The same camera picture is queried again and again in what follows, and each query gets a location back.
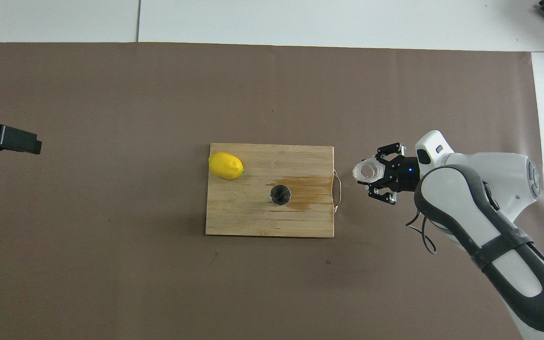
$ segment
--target lemon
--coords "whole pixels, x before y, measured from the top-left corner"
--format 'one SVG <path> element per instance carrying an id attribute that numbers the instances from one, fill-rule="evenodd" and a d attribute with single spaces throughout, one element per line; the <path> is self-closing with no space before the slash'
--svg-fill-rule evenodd
<path id="1" fill-rule="evenodd" d="M 209 157 L 209 171 L 223 179 L 233 180 L 240 177 L 245 172 L 245 168 L 235 155 L 220 152 Z"/>

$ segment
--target metal cup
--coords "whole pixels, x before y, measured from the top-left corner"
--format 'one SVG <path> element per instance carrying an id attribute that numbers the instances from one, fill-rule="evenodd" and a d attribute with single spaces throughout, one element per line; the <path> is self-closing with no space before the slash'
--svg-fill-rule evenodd
<path id="1" fill-rule="evenodd" d="M 291 191 L 285 185 L 276 185 L 270 190 L 270 200 L 272 203 L 283 206 L 291 199 Z"/>

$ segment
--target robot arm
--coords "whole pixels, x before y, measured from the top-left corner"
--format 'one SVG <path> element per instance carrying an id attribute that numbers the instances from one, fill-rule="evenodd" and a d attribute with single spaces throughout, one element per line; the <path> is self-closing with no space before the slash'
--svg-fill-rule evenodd
<path id="1" fill-rule="evenodd" d="M 503 297 L 522 336 L 544 339 L 544 260 L 492 200 L 478 173 L 460 164 L 431 170 L 415 191 L 417 209 L 456 237 Z"/>
<path id="2" fill-rule="evenodd" d="M 417 209 L 470 254 L 503 297 L 523 338 L 544 340 L 544 257 L 513 224 L 540 193 L 535 164 L 516 153 L 455 153 L 439 131 L 421 138 L 416 153 L 395 162 L 378 152 L 357 164 L 354 178 L 390 204 L 397 192 L 414 191 Z M 413 159 L 416 169 L 408 171 Z M 383 188 L 392 200 L 383 199 Z"/>

